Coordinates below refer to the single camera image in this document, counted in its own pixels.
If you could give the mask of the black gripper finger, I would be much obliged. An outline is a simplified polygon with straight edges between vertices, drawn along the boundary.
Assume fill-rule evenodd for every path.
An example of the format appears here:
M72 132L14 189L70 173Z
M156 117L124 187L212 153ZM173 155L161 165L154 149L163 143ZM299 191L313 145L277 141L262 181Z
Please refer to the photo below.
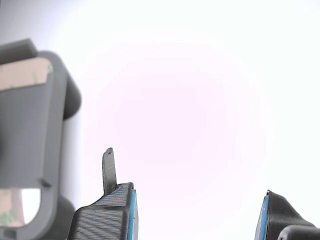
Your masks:
M305 220L288 200L270 190L263 198L255 240L320 240L320 229Z
M137 240L138 203L132 182L117 183L113 148L102 156L103 195L73 215L69 240Z

